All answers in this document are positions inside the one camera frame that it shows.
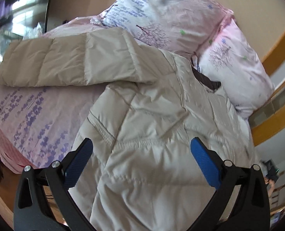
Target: white down jacket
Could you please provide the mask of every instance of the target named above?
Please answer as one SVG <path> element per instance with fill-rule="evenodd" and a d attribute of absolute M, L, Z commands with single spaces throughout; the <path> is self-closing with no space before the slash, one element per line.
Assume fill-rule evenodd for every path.
<path fill-rule="evenodd" d="M 98 231 L 187 230 L 214 193 L 190 152 L 196 136 L 223 160 L 255 163 L 248 126 L 224 90 L 210 91 L 187 59 L 139 46 L 125 30 L 14 42 L 0 66 L 9 86 L 104 82 L 73 145 L 88 137 L 94 153 L 70 189 Z"/>

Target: floral bedding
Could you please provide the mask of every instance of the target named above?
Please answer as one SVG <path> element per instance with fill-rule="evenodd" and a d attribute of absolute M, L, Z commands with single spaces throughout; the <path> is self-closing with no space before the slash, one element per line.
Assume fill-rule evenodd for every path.
<path fill-rule="evenodd" d="M 220 81 L 237 113 L 247 119 L 274 91 L 257 53 L 231 19 L 199 58 L 198 71 Z"/>
<path fill-rule="evenodd" d="M 0 150 L 13 172 L 26 165 L 15 149 L 34 167 L 49 166 L 71 151 L 76 134 L 105 85 L 83 88 L 0 86 Z"/>
<path fill-rule="evenodd" d="M 232 15 L 215 0 L 117 0 L 100 16 L 104 26 L 190 60 Z"/>

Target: pink pillowcase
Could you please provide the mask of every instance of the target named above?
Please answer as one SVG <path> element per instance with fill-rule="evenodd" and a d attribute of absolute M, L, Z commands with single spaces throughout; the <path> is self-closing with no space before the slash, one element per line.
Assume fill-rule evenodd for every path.
<path fill-rule="evenodd" d="M 215 0 L 117 0 L 100 16 L 135 38 L 190 60 L 230 21 L 233 12 Z"/>
<path fill-rule="evenodd" d="M 238 114 L 245 119 L 274 91 L 257 53 L 234 19 L 199 58 L 197 69 L 212 81 L 222 83 Z"/>

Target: metal screw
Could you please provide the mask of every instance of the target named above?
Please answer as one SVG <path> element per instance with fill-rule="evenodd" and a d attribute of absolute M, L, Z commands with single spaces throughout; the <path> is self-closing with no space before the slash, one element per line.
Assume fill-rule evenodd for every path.
<path fill-rule="evenodd" d="M 226 160 L 226 161 L 224 161 L 224 165 L 227 167 L 231 167 L 233 165 L 233 163 L 230 160 Z"/>
<path fill-rule="evenodd" d="M 257 164 L 254 164 L 254 165 L 253 165 L 253 169 L 255 169 L 256 171 L 259 171 L 259 170 L 260 170 L 260 166 L 257 165 Z"/>
<path fill-rule="evenodd" d="M 26 172 L 28 172 L 30 169 L 31 169 L 30 165 L 27 165 L 27 166 L 24 167 L 24 171 L 26 171 Z"/>
<path fill-rule="evenodd" d="M 60 162 L 59 161 L 54 161 L 52 164 L 51 164 L 52 167 L 56 168 L 56 167 L 59 167 L 60 166 Z"/>

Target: jacket sleeve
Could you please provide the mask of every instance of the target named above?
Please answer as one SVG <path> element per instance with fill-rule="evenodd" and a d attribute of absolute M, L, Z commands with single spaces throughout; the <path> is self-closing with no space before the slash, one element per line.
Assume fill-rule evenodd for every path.
<path fill-rule="evenodd" d="M 0 85 L 85 86 L 104 82 L 154 82 L 159 71 L 121 28 L 76 36 L 14 41 L 0 65 Z"/>

